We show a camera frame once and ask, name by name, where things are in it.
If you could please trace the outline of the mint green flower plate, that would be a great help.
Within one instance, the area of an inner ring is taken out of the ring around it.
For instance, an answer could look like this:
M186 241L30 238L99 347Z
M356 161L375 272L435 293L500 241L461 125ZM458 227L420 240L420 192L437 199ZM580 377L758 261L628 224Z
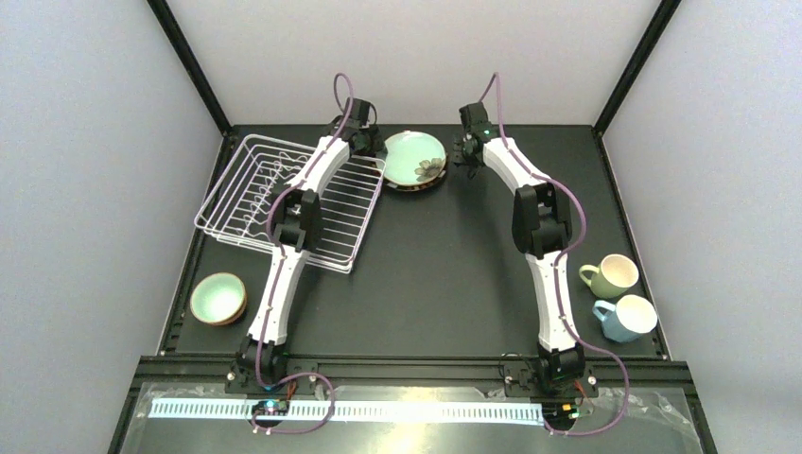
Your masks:
M436 180L446 165L445 147L439 139L420 131L402 131L385 140L384 177L398 186L414 186Z

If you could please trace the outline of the white wire dish rack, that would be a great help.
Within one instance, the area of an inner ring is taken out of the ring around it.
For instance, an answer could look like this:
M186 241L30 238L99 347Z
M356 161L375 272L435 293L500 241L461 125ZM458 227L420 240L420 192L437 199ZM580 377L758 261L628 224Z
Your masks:
M204 200L195 226L219 242L271 253L266 228L270 191L294 178L314 150L247 135ZM334 172L320 193L323 237L309 265L342 273L352 270L381 193L384 170L383 160L357 155Z

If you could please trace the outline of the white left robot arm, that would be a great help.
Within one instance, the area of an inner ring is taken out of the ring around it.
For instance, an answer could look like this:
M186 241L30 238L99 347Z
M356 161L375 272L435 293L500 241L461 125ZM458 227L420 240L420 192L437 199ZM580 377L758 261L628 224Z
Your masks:
M237 358L239 366L253 370L262 389L275 387L287 370L283 345L291 306L305 264L323 238L321 195L353 156L374 158L383 149L376 120L373 103L348 98L301 169L270 190L266 219L270 272Z

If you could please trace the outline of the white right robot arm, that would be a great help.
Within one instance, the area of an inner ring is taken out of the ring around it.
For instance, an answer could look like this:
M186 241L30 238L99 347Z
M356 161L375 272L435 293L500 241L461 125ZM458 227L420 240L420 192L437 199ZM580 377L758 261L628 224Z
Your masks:
M513 195L512 238L532 274L538 309L535 384L556 395L583 376L584 347L577 341L567 278L565 251L573 237L570 201L519 149L503 138L482 102L459 108L462 136L455 140L453 161L474 176L489 168Z

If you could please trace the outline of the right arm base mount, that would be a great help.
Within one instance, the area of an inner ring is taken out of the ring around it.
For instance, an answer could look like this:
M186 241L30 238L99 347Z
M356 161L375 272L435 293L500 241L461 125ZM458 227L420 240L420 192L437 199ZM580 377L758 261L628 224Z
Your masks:
M595 410L592 399L598 390L587 382L587 371L584 357L575 352L542 358L506 353L497 363L505 395L540 404L545 422L564 431Z

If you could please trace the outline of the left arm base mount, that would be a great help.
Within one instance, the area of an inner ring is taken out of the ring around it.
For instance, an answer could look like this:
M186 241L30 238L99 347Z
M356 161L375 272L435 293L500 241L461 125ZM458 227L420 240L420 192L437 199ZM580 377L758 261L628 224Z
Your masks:
M324 388L323 414L307 428L280 428L279 425L300 407L293 402L301 382L322 385ZM331 418L335 397L331 381L317 370L288 368L288 357L249 358L241 355L232 362L225 377L224 391L243 394L253 402L245 405L244 420L254 434L301 435L321 428Z

